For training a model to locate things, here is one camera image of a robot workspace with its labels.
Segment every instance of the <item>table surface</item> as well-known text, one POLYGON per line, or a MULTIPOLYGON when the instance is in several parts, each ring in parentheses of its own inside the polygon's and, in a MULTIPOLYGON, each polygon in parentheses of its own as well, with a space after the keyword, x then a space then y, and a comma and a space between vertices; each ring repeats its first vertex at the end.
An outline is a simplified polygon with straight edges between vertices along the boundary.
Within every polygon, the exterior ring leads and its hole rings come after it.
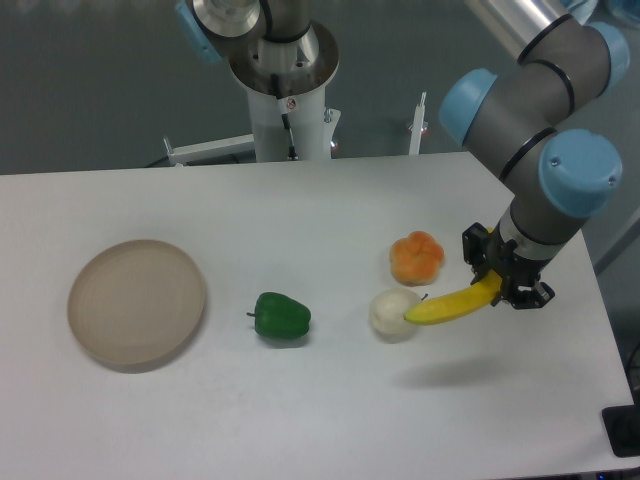
POLYGON ((461 232, 510 193, 469 154, 0 178, 0 477, 482 479, 636 467, 602 408, 628 404, 581 235, 545 270, 557 297, 386 343, 369 302, 391 243, 432 233, 440 295, 466 286, 461 232), (100 251, 152 238, 207 282, 203 324, 144 374, 91 360, 66 318, 100 251), (264 291, 308 305, 297 348, 245 315, 264 291))

